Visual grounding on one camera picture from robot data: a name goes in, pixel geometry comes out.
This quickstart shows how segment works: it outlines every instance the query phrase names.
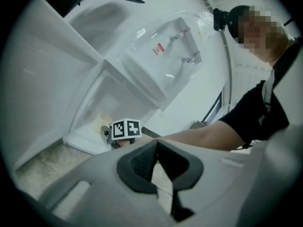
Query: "gray floor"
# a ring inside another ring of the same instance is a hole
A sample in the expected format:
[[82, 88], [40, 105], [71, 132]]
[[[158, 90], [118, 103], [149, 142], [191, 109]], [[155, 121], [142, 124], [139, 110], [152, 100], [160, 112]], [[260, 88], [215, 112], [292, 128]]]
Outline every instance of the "gray floor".
[[[13, 174], [16, 186], [38, 199], [54, 181], [92, 157], [62, 142], [58, 142], [22, 165]], [[158, 186], [159, 204], [170, 213], [172, 183], [160, 164], [156, 164], [152, 182]]]
[[14, 173], [16, 185], [38, 199], [51, 183], [91, 156], [60, 141], [17, 169]]

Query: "person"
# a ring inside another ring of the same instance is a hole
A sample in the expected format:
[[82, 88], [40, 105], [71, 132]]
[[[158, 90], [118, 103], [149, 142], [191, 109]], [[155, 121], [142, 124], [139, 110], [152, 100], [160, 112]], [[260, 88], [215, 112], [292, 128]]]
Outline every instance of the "person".
[[[215, 123], [156, 139], [230, 151], [245, 143], [249, 144], [252, 140], [266, 140], [289, 125], [272, 90], [292, 65], [301, 47], [302, 38], [292, 38], [280, 22], [274, 22], [270, 17], [263, 16], [248, 6], [233, 8], [228, 22], [233, 25], [229, 26], [229, 31], [236, 42], [273, 68], [271, 78], [266, 82], [261, 81], [248, 91], [228, 114]], [[270, 88], [268, 102], [264, 101], [264, 90], [268, 91], [265, 83]], [[130, 143], [122, 140], [118, 144], [124, 147]]]

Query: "black shirt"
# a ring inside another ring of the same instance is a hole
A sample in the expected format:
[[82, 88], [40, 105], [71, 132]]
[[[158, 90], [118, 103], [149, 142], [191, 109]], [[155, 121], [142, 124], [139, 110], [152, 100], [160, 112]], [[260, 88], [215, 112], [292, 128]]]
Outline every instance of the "black shirt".
[[[273, 88], [294, 62], [302, 44], [302, 38], [296, 39], [296, 44], [288, 48], [274, 66], [275, 82]], [[267, 140], [277, 130], [289, 125], [288, 119], [275, 94], [270, 100], [270, 112], [267, 113], [262, 98], [262, 87], [265, 81], [261, 81], [253, 89], [248, 91], [237, 105], [220, 119], [231, 126], [246, 143], [252, 140]], [[265, 115], [262, 125], [259, 119]]]

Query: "white appliance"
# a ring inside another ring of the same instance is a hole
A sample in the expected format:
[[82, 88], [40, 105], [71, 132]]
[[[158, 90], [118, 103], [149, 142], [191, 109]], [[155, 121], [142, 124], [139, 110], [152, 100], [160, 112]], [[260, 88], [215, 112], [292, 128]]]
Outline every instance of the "white appliance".
[[32, 0], [1, 62], [0, 131], [9, 166], [61, 138], [90, 154], [109, 151], [92, 130], [97, 114], [144, 126], [202, 66], [203, 46], [191, 15], [180, 12], [121, 38], [104, 58], [45, 0]]

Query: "black and white marker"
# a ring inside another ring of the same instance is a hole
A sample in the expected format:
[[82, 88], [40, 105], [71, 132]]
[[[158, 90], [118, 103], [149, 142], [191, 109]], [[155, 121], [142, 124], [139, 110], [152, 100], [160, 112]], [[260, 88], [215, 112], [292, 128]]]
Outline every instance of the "black and white marker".
[[112, 140], [142, 137], [140, 120], [121, 119], [112, 123]]

